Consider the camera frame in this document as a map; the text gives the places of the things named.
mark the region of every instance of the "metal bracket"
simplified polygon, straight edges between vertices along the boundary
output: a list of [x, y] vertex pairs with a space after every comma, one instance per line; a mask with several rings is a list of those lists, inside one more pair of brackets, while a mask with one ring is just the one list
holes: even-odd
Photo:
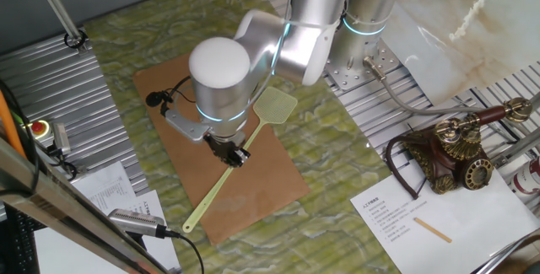
[[184, 118], [178, 110], [167, 110], [165, 112], [165, 119], [170, 126], [196, 143], [201, 142], [204, 139], [204, 134], [210, 129], [208, 125]]
[[[374, 61], [376, 66], [384, 73], [393, 71], [401, 65], [396, 55], [390, 51], [382, 39], [379, 40], [379, 56], [374, 58]], [[365, 68], [362, 71], [347, 69], [347, 67], [332, 68], [332, 63], [330, 62], [330, 64], [327, 64], [326, 71], [328, 77], [342, 91], [356, 89], [358, 86], [374, 79], [369, 68]]]

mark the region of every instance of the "red emergency button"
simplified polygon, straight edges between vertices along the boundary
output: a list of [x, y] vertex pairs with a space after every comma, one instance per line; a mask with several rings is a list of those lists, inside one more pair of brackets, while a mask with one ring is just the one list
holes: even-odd
[[35, 135], [41, 135], [45, 132], [45, 125], [39, 121], [36, 121], [34, 123], [32, 123], [32, 132], [35, 134]]

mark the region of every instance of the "paper sheet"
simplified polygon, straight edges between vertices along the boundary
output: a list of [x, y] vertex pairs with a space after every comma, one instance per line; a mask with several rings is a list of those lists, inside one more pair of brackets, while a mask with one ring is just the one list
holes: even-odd
[[[424, 176], [412, 162], [400, 173], [418, 189]], [[402, 274], [468, 274], [508, 244], [540, 228], [495, 170], [482, 190], [437, 195], [429, 182], [420, 198], [390, 176], [351, 202]], [[414, 221], [419, 218], [449, 244]]]
[[135, 199], [135, 191], [120, 162], [86, 175], [73, 186], [105, 215], [117, 208], [115, 206], [123, 206]]
[[[74, 183], [105, 215], [120, 208], [165, 220], [157, 191], [135, 196], [122, 164], [115, 163]], [[171, 239], [143, 236], [147, 251], [165, 268], [180, 268]], [[41, 274], [116, 274], [124, 271], [50, 228], [35, 232]]]

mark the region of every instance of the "fly swatter handle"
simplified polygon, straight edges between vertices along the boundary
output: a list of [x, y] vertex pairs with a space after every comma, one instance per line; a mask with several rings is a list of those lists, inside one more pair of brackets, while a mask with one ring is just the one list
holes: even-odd
[[263, 121], [259, 122], [259, 125], [256, 126], [256, 129], [255, 131], [253, 131], [253, 134], [251, 134], [250, 138], [247, 139], [246, 144], [244, 144], [244, 149], [248, 149], [251, 146], [251, 144], [253, 143], [253, 140], [255, 140], [255, 137], [257, 136], [257, 134], [259, 133], [259, 131], [262, 129], [264, 125], [265, 123]]
[[208, 207], [210, 207], [210, 204], [212, 203], [213, 199], [218, 195], [219, 190], [221, 189], [221, 186], [225, 183], [227, 178], [229, 178], [230, 173], [233, 171], [233, 168], [228, 168], [225, 170], [225, 173], [219, 178], [218, 182], [213, 186], [212, 190], [202, 199], [201, 203], [193, 210], [192, 215], [189, 216], [189, 218], [186, 220], [184, 225], [182, 226], [182, 230], [184, 230], [185, 233], [190, 233], [193, 228], [197, 225], [199, 220], [201, 220], [201, 217], [204, 215], [206, 210], [208, 210]]

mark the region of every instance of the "metal rod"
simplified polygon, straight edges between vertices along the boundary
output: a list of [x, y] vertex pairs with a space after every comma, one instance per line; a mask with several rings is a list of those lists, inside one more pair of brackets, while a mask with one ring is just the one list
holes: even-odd
[[62, 26], [66, 30], [67, 34], [73, 39], [73, 40], [80, 40], [83, 37], [78, 32], [77, 26], [75, 26], [75, 23], [71, 20], [69, 17], [68, 11], [64, 8], [62, 2], [60, 0], [47, 0], [49, 4], [51, 5], [52, 10], [57, 15], [58, 19], [60, 20], [60, 23], [62, 23]]
[[531, 101], [533, 111], [536, 111], [540, 108], [540, 92], [536, 93], [529, 100]]
[[496, 168], [499, 168], [503, 166], [504, 164], [509, 164], [510, 162], [519, 158], [522, 154], [534, 148], [539, 143], [540, 143], [540, 128], [526, 135], [525, 138], [521, 139], [519, 142], [514, 144], [511, 148], [504, 151], [501, 155], [495, 157], [493, 159], [494, 166]]
[[514, 252], [520, 244], [527, 239], [529, 235], [523, 237], [522, 239], [516, 241], [514, 244], [510, 244], [510, 246], [506, 249], [503, 249], [500, 251], [499, 254], [494, 256], [491, 260], [489, 260], [480, 270], [478, 270], [475, 274], [489, 274], [491, 273], [501, 262], [503, 262], [508, 255], [510, 255], [512, 252]]
[[[54, 169], [39, 174], [29, 198], [5, 195], [2, 200], [92, 251], [124, 271], [169, 273]], [[34, 166], [0, 139], [0, 190], [30, 188]]]

